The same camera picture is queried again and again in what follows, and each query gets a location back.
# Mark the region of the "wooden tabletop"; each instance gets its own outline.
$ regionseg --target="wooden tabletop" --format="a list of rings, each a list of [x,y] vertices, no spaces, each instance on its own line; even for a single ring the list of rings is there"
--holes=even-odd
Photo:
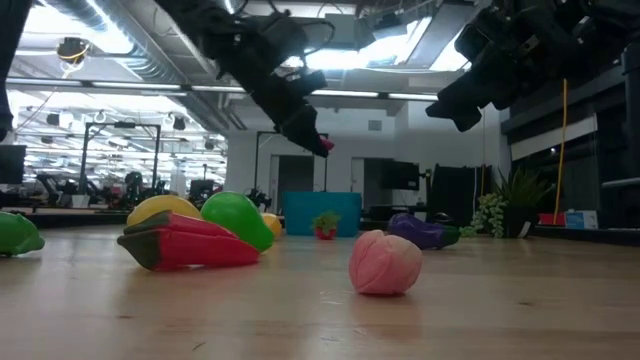
[[[640,250],[464,239],[404,297],[356,295],[353,240],[285,238],[244,268],[151,273],[121,228],[0,259],[1,359],[640,359]]]

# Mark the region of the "door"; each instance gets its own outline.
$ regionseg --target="door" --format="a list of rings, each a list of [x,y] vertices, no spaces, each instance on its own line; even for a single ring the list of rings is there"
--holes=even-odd
[[[282,214],[283,196],[287,191],[313,191],[313,156],[281,155],[278,164],[278,214]]]
[[[271,199],[270,211],[278,212],[278,176],[280,172],[280,156],[271,155],[271,166],[269,167],[269,198]]]

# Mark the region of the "potted plant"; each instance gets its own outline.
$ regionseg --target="potted plant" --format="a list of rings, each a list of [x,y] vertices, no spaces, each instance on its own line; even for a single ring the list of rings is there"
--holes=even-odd
[[[333,240],[338,231],[338,221],[341,216],[329,211],[313,219],[311,230],[314,231],[316,237],[320,240]]]
[[[551,190],[535,171],[518,168],[509,178],[500,172],[502,184],[494,184],[494,193],[480,199],[471,226],[463,228],[464,236],[484,229],[494,237],[526,237],[538,224],[536,207]]]

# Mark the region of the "red object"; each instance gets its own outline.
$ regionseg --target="red object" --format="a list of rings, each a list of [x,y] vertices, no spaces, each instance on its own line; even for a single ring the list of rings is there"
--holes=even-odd
[[[317,227],[316,237],[320,240],[333,240],[333,238],[336,236],[336,231],[336,229],[331,229],[329,230],[328,234],[325,234],[324,231],[322,231],[322,228]]]
[[[149,270],[242,266],[258,262],[260,256],[227,229],[170,211],[126,228],[118,244]]]
[[[553,225],[553,214],[538,214],[538,217],[540,218],[540,223],[539,223],[540,225],[547,225],[547,226]],[[556,226],[566,225],[564,213],[558,214],[558,218],[555,225]]]
[[[333,150],[333,148],[336,146],[334,143],[323,138],[322,136],[320,137],[320,141],[322,141],[322,144],[324,145],[324,147],[329,151]]]

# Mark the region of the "toy fruit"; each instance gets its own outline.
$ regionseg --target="toy fruit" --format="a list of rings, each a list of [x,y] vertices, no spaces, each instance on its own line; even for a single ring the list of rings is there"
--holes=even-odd
[[[149,217],[167,210],[171,210],[174,214],[202,220],[198,209],[187,200],[175,195],[158,195],[136,206],[127,218],[127,226],[139,224]]]
[[[282,236],[282,224],[280,223],[280,219],[274,214],[263,213],[262,220],[267,224],[267,227],[273,233],[273,237],[275,240],[279,239]]]
[[[118,244],[148,270],[242,266],[258,262],[260,256],[253,246],[221,226],[171,211],[127,227]]]
[[[43,247],[44,240],[31,221],[22,215],[0,212],[0,255],[26,254]]]
[[[380,230],[356,241],[349,261],[349,277],[360,294],[398,295],[415,284],[422,252],[412,242]]]
[[[274,235],[262,220],[258,208],[242,194],[217,193],[207,200],[201,213],[206,221],[231,231],[260,252],[273,244]]]
[[[420,250],[442,249],[453,245],[460,239],[460,231],[452,226],[430,224],[417,217],[402,213],[389,220],[387,231],[416,244]]]

